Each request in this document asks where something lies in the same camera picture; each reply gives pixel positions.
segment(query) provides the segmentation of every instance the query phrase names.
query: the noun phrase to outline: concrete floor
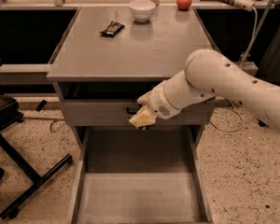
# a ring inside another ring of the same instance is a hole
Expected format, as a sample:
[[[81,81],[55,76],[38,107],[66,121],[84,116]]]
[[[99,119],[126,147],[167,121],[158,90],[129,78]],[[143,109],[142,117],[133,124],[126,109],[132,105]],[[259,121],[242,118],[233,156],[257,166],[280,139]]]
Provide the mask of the concrete floor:
[[[36,104],[28,108],[35,109]],[[239,108],[243,128],[225,133],[205,127],[198,147],[205,190],[214,223],[280,223],[280,135],[261,128],[253,115]],[[23,110],[25,117],[61,118],[59,110]],[[211,121],[220,129],[240,127],[240,119],[227,107],[217,107]],[[75,179],[79,148],[63,121],[26,119],[3,131],[3,136],[43,175],[67,153],[74,157],[22,206],[14,219],[0,223],[64,224]],[[0,148],[0,212],[31,182]]]

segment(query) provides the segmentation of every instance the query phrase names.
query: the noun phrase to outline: chair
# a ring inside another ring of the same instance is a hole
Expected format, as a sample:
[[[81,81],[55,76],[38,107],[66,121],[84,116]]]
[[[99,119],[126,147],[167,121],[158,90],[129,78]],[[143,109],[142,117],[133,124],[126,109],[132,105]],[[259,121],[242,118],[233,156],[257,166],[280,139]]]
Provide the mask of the chair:
[[[19,112],[19,103],[12,97],[0,95],[0,132],[14,122],[22,122],[23,114]],[[15,148],[0,134],[0,147],[8,156],[16,162],[19,167],[33,181],[33,185],[28,188],[19,198],[10,204],[1,214],[0,218],[14,218],[19,213],[19,206],[37,191],[46,181],[48,181],[56,172],[58,172],[66,163],[72,163],[73,158],[67,154],[55,166],[53,166],[45,175],[40,176],[35,169],[17,152]]]

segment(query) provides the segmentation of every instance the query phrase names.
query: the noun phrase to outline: bowl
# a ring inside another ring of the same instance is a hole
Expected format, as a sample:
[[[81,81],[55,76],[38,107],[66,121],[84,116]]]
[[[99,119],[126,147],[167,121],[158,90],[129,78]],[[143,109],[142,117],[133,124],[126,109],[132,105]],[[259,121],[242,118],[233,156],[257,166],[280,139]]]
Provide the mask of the bowl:
[[[133,17],[140,22],[148,21],[154,12],[156,4],[149,0],[135,0],[129,4]]]

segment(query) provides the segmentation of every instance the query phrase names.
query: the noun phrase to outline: desk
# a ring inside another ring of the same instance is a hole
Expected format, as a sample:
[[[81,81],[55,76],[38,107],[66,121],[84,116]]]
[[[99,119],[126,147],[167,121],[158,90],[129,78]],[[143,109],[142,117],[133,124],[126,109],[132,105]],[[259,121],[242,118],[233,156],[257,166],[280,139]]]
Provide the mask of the desk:
[[[111,21],[124,30],[100,36]],[[128,122],[138,96],[182,70],[194,50],[212,48],[192,9],[158,6],[146,23],[127,6],[79,11],[48,74],[81,144],[69,223],[212,221],[196,147],[214,100],[147,133]]]

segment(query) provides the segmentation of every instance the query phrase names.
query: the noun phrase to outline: apple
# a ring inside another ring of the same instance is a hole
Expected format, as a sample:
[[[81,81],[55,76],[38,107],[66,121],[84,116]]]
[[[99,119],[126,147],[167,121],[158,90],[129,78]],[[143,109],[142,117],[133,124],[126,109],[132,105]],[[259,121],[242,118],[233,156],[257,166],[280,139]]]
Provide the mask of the apple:
[[[177,7],[180,10],[188,10],[192,4],[192,0],[176,0]]]

